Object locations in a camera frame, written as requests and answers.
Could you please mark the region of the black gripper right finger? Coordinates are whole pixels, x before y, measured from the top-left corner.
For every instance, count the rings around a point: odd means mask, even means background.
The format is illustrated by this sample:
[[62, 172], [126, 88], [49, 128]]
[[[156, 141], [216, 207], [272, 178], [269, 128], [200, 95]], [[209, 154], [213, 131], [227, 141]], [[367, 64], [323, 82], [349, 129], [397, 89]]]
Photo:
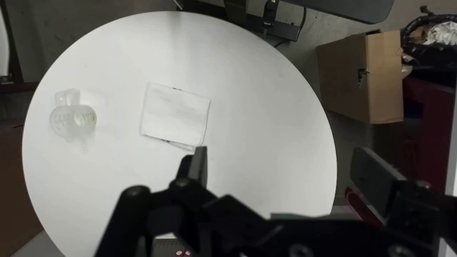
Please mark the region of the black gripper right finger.
[[369, 147], [353, 151], [350, 177], [363, 199], [387, 224], [434, 224], [439, 217], [434, 194]]

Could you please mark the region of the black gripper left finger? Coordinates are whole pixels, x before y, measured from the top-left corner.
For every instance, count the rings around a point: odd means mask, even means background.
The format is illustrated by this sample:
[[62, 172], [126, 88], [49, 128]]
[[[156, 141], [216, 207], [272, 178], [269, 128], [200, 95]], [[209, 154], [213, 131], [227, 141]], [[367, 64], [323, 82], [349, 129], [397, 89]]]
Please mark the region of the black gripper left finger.
[[207, 187], [209, 178], [209, 161], [207, 147], [200, 145], [193, 154], [187, 154], [182, 158], [176, 178], [172, 181], [173, 187], [186, 187], [197, 184], [203, 188]]

